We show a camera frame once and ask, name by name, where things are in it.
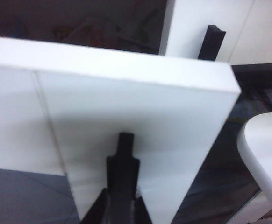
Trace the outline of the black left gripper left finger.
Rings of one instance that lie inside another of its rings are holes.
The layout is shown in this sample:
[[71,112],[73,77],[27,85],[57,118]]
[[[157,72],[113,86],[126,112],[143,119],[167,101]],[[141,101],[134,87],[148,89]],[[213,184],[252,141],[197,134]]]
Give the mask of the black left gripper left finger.
[[105,224],[105,214],[108,204],[108,190],[103,189],[87,214],[82,219],[82,224]]

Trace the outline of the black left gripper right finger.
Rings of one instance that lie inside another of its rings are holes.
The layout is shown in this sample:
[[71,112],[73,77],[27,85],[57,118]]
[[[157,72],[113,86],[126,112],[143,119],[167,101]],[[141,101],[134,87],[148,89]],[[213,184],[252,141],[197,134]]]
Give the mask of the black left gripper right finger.
[[152,224],[142,197],[136,199],[136,224]]

